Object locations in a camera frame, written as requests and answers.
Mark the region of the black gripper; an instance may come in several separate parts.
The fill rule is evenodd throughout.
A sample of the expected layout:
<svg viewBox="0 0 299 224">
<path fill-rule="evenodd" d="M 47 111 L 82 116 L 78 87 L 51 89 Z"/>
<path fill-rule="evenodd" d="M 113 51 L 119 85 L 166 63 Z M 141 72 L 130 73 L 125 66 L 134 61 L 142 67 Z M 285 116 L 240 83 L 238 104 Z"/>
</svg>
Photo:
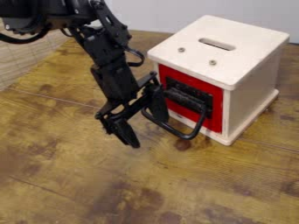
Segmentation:
<svg viewBox="0 0 299 224">
<path fill-rule="evenodd" d="M 145 106 L 158 122 L 166 123 L 169 120 L 164 90 L 156 79 L 156 72 L 137 80 L 125 62 L 93 66 L 90 72 L 106 97 L 94 117 L 109 135 L 113 134 L 123 145 L 138 148 L 140 142 L 127 120 Z"/>
</svg>

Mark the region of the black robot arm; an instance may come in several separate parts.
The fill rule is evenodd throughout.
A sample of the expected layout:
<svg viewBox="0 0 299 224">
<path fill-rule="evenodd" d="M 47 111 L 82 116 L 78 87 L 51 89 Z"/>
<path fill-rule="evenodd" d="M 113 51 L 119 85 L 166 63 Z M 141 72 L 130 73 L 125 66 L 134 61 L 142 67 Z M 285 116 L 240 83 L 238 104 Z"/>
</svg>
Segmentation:
<svg viewBox="0 0 299 224">
<path fill-rule="evenodd" d="M 127 46 L 130 34 L 126 26 L 111 14 L 103 0 L 0 0 L 0 19 L 3 28 L 26 39 L 0 33 L 0 41 L 22 45 L 58 30 L 75 39 L 93 60 L 90 72 L 106 97 L 95 113 L 107 134 L 115 135 L 122 144 L 140 146 L 127 119 L 142 109 L 150 109 L 157 120 L 169 118 L 162 86 L 150 72 L 135 79 L 131 67 L 142 61 L 126 61 L 126 54 L 142 54 Z"/>
</svg>

